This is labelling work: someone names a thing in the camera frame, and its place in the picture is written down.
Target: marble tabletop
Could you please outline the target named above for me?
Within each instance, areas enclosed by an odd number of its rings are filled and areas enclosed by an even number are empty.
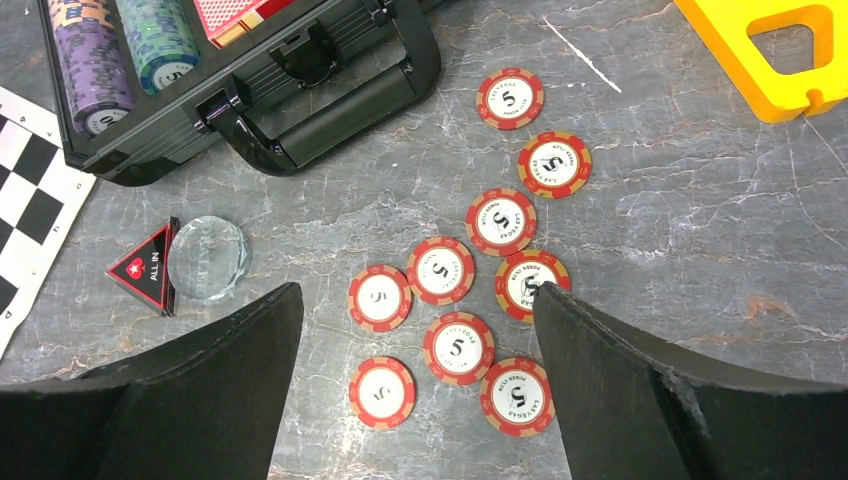
[[[0,2],[0,85],[55,110],[35,1]],[[448,386],[424,363],[424,332],[452,310],[488,323],[498,359],[541,361],[532,325],[497,304],[498,259],[475,252],[465,299],[416,302],[390,333],[364,331],[345,306],[366,265],[401,267],[437,234],[467,242],[472,199],[524,190],[518,152],[549,129],[576,133],[594,159],[578,194],[533,197],[531,246],[564,262],[577,296],[697,352],[848,382],[848,106],[759,122],[669,0],[449,0],[429,18],[444,61],[435,94],[304,175],[263,176],[219,142],[149,187],[98,182],[0,362],[0,382],[71,378],[298,282],[306,316],[271,478],[570,478],[556,423],[507,437],[483,417],[477,385]],[[756,43],[780,68],[803,69],[810,39],[793,29]],[[259,122],[281,131],[399,56],[396,42],[375,47]],[[481,80],[506,66],[534,71],[547,91],[541,116],[512,132],[474,109]],[[229,297],[181,301],[162,318],[106,278],[169,215],[207,214],[239,225],[252,252]],[[403,361],[418,386],[412,416],[387,432],[362,425],[347,401],[354,369],[375,355]]]

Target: black triangular all in marker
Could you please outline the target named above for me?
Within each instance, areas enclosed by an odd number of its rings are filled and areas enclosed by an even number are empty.
[[[169,218],[106,271],[121,288],[168,317],[174,315],[176,295],[168,278],[168,250],[179,229],[180,221]]]

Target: red and yellow chip rim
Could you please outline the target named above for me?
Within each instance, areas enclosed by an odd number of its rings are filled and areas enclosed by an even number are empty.
[[[542,145],[552,142],[564,143],[570,146],[577,154],[578,161],[577,172],[574,177],[566,183],[556,186],[541,183],[533,175],[530,166],[533,153]],[[535,195],[554,199],[565,198],[580,190],[589,180],[589,176],[592,175],[592,156],[589,154],[589,148],[583,143],[583,140],[573,133],[562,131],[542,132],[527,142],[521,150],[521,154],[518,157],[518,175],[521,177],[521,182],[524,186]]]
[[[528,423],[515,423],[504,418],[495,408],[493,395],[496,392],[495,381],[504,373],[509,371],[521,371],[532,376],[542,386],[544,399],[542,401],[542,411],[532,421]],[[486,372],[483,381],[480,384],[480,406],[483,408],[483,414],[493,427],[513,437],[530,437],[541,433],[553,422],[554,402],[551,395],[551,386],[548,383],[548,374],[545,369],[537,363],[524,358],[508,358],[492,365],[492,368]]]
[[[498,199],[515,202],[524,214],[524,228],[521,233],[513,241],[503,245],[486,240],[477,225],[477,219],[485,212],[486,205]],[[511,188],[493,188],[481,193],[474,199],[465,214],[465,232],[468,234],[471,244],[486,255],[494,257],[508,257],[523,250],[536,235],[538,223],[536,209],[533,208],[530,199]]]
[[[522,307],[512,301],[509,296],[509,277],[516,268],[527,262],[537,262],[547,266],[554,273],[556,283],[560,287],[571,290],[571,277],[568,275],[568,270],[558,258],[543,250],[524,250],[515,255],[507,257],[495,275],[495,295],[498,298],[498,303],[501,308],[515,318],[524,323],[533,323],[533,310]]]
[[[462,264],[462,278],[457,286],[453,290],[440,294],[428,291],[422,285],[421,279],[418,278],[418,263],[427,252],[436,248],[445,248],[453,251],[459,257]],[[409,256],[406,266],[406,278],[409,281],[409,288],[412,289],[412,292],[422,302],[431,305],[448,305],[458,302],[471,290],[471,285],[474,283],[474,258],[471,256],[468,248],[455,238],[445,236],[428,238],[418,244],[415,250],[412,251],[412,255]]]
[[[369,318],[360,308],[357,303],[359,289],[371,277],[385,275],[389,277],[398,286],[400,290],[401,301],[395,312],[386,320],[376,320]],[[409,282],[403,273],[390,265],[371,265],[365,270],[359,272],[356,277],[350,282],[350,288],[347,291],[347,311],[350,317],[359,326],[374,333],[388,332],[406,320],[409,316],[409,311],[412,309],[412,291],[409,288]]]
[[[495,115],[489,108],[486,99],[489,97],[491,88],[506,78],[516,78],[523,80],[530,85],[533,91],[533,98],[530,102],[530,107],[526,112],[516,118],[502,118]],[[477,113],[488,125],[497,128],[498,130],[516,130],[519,129],[539,116],[542,112],[542,106],[545,104],[545,87],[542,81],[533,72],[523,68],[504,68],[499,70],[483,80],[480,88],[477,90]]]
[[[455,373],[449,371],[438,359],[436,355],[436,338],[446,328],[452,325],[466,325],[474,330],[480,336],[482,343],[482,355],[477,364],[465,373]],[[450,384],[465,386],[476,383],[483,378],[483,375],[492,366],[495,360],[495,338],[492,336],[492,331],[481,320],[470,313],[466,312],[451,312],[439,317],[424,335],[424,360],[433,375],[439,380]]]
[[[362,400],[359,398],[359,384],[362,382],[363,377],[368,372],[379,368],[385,368],[396,374],[400,377],[403,384],[404,397],[401,408],[397,413],[388,418],[377,418],[368,413],[362,405]],[[388,430],[397,427],[412,414],[412,409],[415,407],[415,381],[412,379],[409,369],[399,360],[391,357],[369,358],[362,362],[353,373],[353,378],[350,380],[350,385],[348,386],[348,397],[353,407],[353,412],[359,417],[362,423],[377,430]]]

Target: case handle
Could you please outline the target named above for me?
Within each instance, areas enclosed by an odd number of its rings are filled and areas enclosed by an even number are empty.
[[[198,107],[203,123],[230,143],[248,164],[273,176],[293,175],[310,162],[369,132],[424,100],[441,72],[439,46],[417,0],[383,2],[382,14],[406,48],[406,57],[277,138],[267,137],[244,113],[249,89],[231,76],[223,92]]]

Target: black case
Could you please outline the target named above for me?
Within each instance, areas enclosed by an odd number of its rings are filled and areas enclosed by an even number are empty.
[[[427,98],[441,55],[424,11],[441,0],[296,0],[219,50],[192,0],[180,0],[201,61],[154,96],[131,82],[136,107],[94,139],[72,128],[48,6],[38,0],[66,163],[124,186],[159,180],[223,138],[257,170],[293,175]],[[120,15],[109,1],[127,73],[137,78]],[[374,43],[396,33],[406,56],[283,133],[247,116],[316,88]]]

